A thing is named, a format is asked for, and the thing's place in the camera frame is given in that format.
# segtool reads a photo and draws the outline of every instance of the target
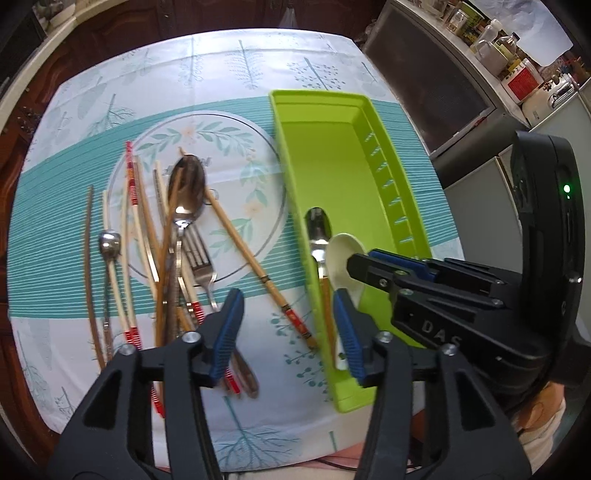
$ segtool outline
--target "plastic bottle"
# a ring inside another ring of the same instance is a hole
[[[480,36],[476,39],[476,41],[470,46],[472,51],[475,51],[476,44],[482,40],[486,40],[490,43],[493,43],[499,34],[499,32],[503,29],[503,25],[499,22],[496,18],[491,20],[485,28],[484,32],[480,34]]]

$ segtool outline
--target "teal stripe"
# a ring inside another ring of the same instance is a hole
[[[457,237],[435,171],[406,115],[396,103],[374,102],[374,105],[407,171],[430,245]],[[206,103],[108,130],[60,151],[21,175],[8,251],[11,316],[86,317],[82,230],[88,186],[94,185],[96,192],[91,225],[91,238],[95,239],[102,229],[99,193],[106,188],[111,171],[124,152],[124,141],[136,138],[168,117],[195,110],[239,115],[274,135],[274,119],[267,97]],[[92,248],[91,264],[95,309],[101,315],[104,265],[95,248]],[[291,218],[262,265],[282,290],[304,284]],[[133,278],[131,283],[136,312],[152,313],[154,302],[148,287]],[[235,284],[216,290],[216,298],[223,300],[231,287],[241,288],[247,297],[265,293],[261,282],[249,273]],[[116,315],[114,304],[110,310],[111,315]]]

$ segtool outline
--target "kitchen counter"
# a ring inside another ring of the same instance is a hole
[[[494,90],[495,94],[501,100],[503,106],[511,114],[511,116],[529,128],[529,123],[521,111],[521,108],[511,99],[509,94],[501,85],[501,82],[494,75],[492,75],[482,63],[478,61],[468,45],[466,45],[459,37],[455,36],[452,32],[444,27],[443,22],[440,19],[434,17],[412,3],[407,2],[406,0],[389,1],[400,4],[406,10],[410,11],[412,14],[414,14],[416,20],[419,20],[419,22],[421,22],[423,25],[429,27],[429,32],[435,35],[438,40],[441,41],[442,45],[446,46],[449,50],[454,50],[455,53],[460,53],[466,59],[465,66],[469,68],[471,74],[481,76]]]

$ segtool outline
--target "metal screw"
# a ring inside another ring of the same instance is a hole
[[[392,332],[382,330],[381,332],[378,332],[378,334],[375,337],[378,342],[390,343],[394,338],[394,335],[392,334]]]
[[[183,335],[185,343],[197,343],[199,340],[201,340],[201,335],[197,332],[187,332]]]
[[[119,349],[119,353],[122,353],[123,355],[131,355],[135,352],[135,350],[135,345],[132,345],[131,343],[126,343],[121,346],[121,348]]]
[[[457,346],[452,343],[446,343],[441,347],[443,355],[454,356],[457,353]]]

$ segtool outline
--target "metal spoon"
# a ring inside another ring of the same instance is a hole
[[[310,252],[318,266],[318,278],[320,281],[320,293],[322,295],[322,310],[324,313],[324,326],[326,338],[330,345],[330,356],[335,366],[338,365],[336,356],[337,333],[330,308],[330,283],[328,270],[326,270],[326,247],[329,244],[332,231],[329,219],[320,207],[311,208],[306,212],[306,228],[310,242]]]
[[[177,204],[171,205],[173,186],[177,176],[180,177],[177,192]],[[183,259],[183,236],[186,228],[191,225],[203,211],[203,199],[205,195],[205,171],[201,162],[195,155],[183,155],[174,166],[168,180],[168,205],[174,208],[173,222],[177,227],[177,243],[175,248],[174,280],[169,283],[167,312],[168,318],[176,317],[176,305],[178,300],[178,282],[181,277],[181,262]]]
[[[99,251],[105,261],[105,291],[103,299],[103,335],[105,336],[105,354],[107,361],[113,358],[113,337],[109,315],[109,263],[115,262],[121,252],[121,236],[114,230],[103,230],[99,234]]]

